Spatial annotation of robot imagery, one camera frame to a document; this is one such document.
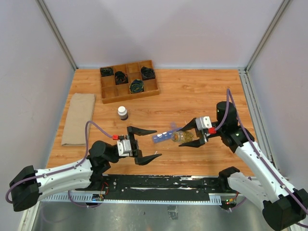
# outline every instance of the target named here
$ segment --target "wooden tray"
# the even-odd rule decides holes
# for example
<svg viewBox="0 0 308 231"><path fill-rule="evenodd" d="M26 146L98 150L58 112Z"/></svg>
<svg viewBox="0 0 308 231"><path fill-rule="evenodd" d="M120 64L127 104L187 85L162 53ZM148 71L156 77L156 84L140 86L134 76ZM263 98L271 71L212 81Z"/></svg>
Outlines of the wooden tray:
<svg viewBox="0 0 308 231"><path fill-rule="evenodd" d="M103 103L114 103L124 100L132 100L159 94L159 89L155 77L154 79L144 80L144 92L130 93L129 85L135 79L142 80L141 68L148 67L153 69L152 60L136 63L121 64L111 67L115 72L122 71L128 76L128 83L116 85L115 76L101 77L102 101Z"/></svg>

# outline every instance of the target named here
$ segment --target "beige cloth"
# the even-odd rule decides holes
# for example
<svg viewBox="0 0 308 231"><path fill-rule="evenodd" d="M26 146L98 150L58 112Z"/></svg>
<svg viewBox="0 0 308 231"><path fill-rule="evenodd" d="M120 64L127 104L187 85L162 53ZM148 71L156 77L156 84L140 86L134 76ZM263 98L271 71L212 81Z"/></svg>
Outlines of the beige cloth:
<svg viewBox="0 0 308 231"><path fill-rule="evenodd" d="M69 104L61 145L85 146L85 125L92 120L95 94L75 93Z"/></svg>

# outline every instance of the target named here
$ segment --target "gray floor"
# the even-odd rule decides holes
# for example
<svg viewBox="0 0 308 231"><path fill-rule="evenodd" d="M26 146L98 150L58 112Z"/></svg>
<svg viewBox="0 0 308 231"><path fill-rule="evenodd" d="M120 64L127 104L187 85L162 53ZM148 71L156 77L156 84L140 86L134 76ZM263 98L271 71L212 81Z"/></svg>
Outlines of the gray floor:
<svg viewBox="0 0 308 231"><path fill-rule="evenodd" d="M232 213L217 205L179 205L172 220L167 205L41 203L32 231L271 231L249 201Z"/></svg>

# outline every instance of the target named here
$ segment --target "wooden table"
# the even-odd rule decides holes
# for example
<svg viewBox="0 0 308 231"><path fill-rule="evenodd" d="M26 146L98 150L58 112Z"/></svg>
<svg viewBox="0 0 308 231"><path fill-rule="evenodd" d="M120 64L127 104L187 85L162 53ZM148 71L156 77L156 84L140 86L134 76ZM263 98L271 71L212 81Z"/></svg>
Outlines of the wooden table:
<svg viewBox="0 0 308 231"><path fill-rule="evenodd" d="M95 93L93 121L111 135L122 135L127 133L127 126L164 132L171 129L171 122L182 127L194 117L210 116L215 121L216 104L226 100L226 89L230 88L245 127L255 135L237 70L156 70L156 75L160 95L103 104L100 71L77 70L47 166L68 164L85 154L85 147L61 146L67 110L76 92ZM121 105L128 109L129 118L126 121L120 120L117 115L117 108ZM163 155L145 166L135 165L133 158L121 159L111 164L111 169L106 173L217 176L221 170L235 166L245 175L253 176L247 165L222 143L220 137L210 139L200 148L178 147L171 140L154 144L152 135L136 137L144 155L156 151ZM90 147L97 140L116 144L91 126Z"/></svg>

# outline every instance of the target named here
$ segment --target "white wall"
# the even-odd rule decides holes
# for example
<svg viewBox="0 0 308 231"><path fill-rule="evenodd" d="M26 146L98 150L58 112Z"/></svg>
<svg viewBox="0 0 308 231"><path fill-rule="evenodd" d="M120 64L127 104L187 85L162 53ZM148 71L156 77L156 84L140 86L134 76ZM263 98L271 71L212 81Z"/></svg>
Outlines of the white wall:
<svg viewBox="0 0 308 231"><path fill-rule="evenodd" d="M243 67L282 0L45 0L79 67Z"/></svg>
<svg viewBox="0 0 308 231"><path fill-rule="evenodd" d="M308 191L308 1L292 1L250 71L274 159Z"/></svg>
<svg viewBox="0 0 308 231"><path fill-rule="evenodd" d="M14 231L9 182L46 165L73 70L34 0L1 1L0 31L0 230Z"/></svg>

